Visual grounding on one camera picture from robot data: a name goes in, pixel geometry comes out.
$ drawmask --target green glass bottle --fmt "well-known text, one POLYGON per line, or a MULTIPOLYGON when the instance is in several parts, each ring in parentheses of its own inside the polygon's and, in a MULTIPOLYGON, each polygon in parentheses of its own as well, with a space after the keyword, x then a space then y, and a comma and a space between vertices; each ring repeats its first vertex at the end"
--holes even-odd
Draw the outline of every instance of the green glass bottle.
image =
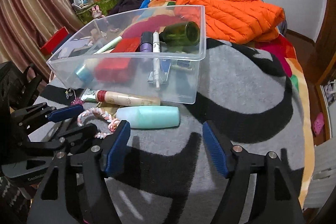
POLYGON ((200 29, 193 21, 176 23, 167 26, 159 38, 169 47, 196 46, 200 42, 200 29))

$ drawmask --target orange jacket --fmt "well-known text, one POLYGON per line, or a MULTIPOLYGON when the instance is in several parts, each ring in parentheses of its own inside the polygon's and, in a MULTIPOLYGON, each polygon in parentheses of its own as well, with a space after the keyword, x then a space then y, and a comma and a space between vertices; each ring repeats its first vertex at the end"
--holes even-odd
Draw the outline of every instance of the orange jacket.
POLYGON ((271 41, 285 19, 282 8, 262 0, 177 0, 176 5, 204 5, 207 36, 237 44, 271 41))

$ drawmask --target purple bottle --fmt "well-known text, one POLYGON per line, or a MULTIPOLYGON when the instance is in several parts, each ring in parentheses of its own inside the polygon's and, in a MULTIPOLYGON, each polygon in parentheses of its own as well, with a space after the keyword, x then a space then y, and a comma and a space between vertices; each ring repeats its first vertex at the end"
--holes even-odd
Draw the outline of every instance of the purple bottle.
POLYGON ((153 33, 143 32, 140 39, 140 51, 152 52, 153 51, 153 33))

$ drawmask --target blue gripper pad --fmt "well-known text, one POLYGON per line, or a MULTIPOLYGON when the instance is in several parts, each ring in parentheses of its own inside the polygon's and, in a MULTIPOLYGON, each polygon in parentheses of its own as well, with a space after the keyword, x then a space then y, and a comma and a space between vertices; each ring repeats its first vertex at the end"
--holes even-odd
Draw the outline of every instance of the blue gripper pad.
POLYGON ((202 131, 204 142, 207 145, 217 172, 227 178, 229 175, 227 157, 207 122, 203 123, 202 131))
POLYGON ((131 136, 131 126, 129 122, 123 120, 120 122, 116 131, 112 135, 108 135, 103 140, 101 146, 103 152, 100 159, 101 170, 105 173, 105 177, 111 177, 120 172, 124 166, 127 142, 131 136))
POLYGON ((73 117, 77 117, 84 111, 84 108, 80 104, 60 108, 58 110, 54 110, 48 115, 48 120, 50 122, 60 122, 66 119, 70 119, 73 117))

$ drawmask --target pink bunny toy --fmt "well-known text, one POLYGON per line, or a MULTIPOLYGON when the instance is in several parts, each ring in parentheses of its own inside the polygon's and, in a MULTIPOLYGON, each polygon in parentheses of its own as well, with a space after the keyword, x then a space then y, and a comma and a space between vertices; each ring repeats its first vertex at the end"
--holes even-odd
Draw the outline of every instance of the pink bunny toy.
POLYGON ((93 19, 105 17, 99 9, 98 5, 96 7, 92 7, 92 17, 93 19))

